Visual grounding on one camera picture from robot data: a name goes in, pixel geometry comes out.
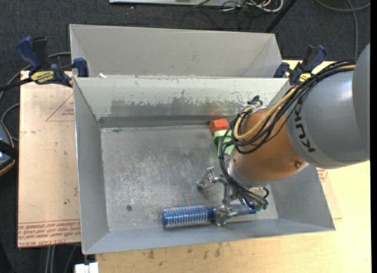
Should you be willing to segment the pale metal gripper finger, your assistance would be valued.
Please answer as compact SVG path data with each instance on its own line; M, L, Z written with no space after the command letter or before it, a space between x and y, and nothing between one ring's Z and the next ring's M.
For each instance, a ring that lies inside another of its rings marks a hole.
M215 224L221 227L226 224L226 221L237 215L231 205L221 205L214 210Z
M196 182L199 190L212 187L215 183L221 181L221 177L215 174L215 167L208 167L204 174Z

